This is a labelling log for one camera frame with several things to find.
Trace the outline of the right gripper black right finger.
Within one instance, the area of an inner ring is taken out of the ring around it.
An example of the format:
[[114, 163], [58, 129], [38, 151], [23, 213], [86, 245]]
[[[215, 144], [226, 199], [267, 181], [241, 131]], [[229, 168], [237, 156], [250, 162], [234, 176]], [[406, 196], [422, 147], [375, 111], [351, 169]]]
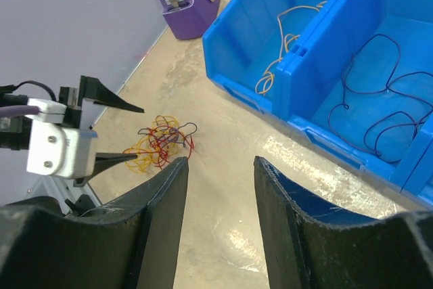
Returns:
[[254, 187], [272, 288], [431, 288], [432, 213], [374, 219], [254, 159]]

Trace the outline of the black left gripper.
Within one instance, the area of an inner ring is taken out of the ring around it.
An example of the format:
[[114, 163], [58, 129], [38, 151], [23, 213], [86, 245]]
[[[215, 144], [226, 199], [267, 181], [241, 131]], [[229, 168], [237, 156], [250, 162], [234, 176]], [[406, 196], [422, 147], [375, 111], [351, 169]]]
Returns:
[[[15, 95], [14, 92], [21, 87], [18, 85], [4, 85], [1, 87], [1, 148], [28, 152], [32, 121], [27, 114], [36, 114], [39, 109], [30, 106], [27, 95]], [[129, 112], [144, 113], [144, 109], [124, 101], [121, 97], [110, 91], [102, 82], [94, 77], [81, 75], [78, 89], [61, 87], [59, 95], [54, 95], [50, 87], [38, 84], [44, 89], [51, 101], [66, 106], [63, 127], [79, 129], [81, 123], [81, 106], [84, 100], [95, 105], [117, 108]], [[95, 157], [94, 173], [100, 174], [117, 164], [128, 162], [137, 158], [136, 154], [125, 153], [97, 153]], [[71, 179], [74, 187], [83, 187], [85, 178]]]

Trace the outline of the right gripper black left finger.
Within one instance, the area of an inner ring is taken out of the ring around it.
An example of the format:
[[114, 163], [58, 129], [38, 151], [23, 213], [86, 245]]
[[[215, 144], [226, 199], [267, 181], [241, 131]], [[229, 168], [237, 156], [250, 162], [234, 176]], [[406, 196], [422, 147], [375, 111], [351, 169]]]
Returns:
[[189, 166], [158, 174], [82, 216], [59, 206], [1, 207], [2, 288], [172, 288]]

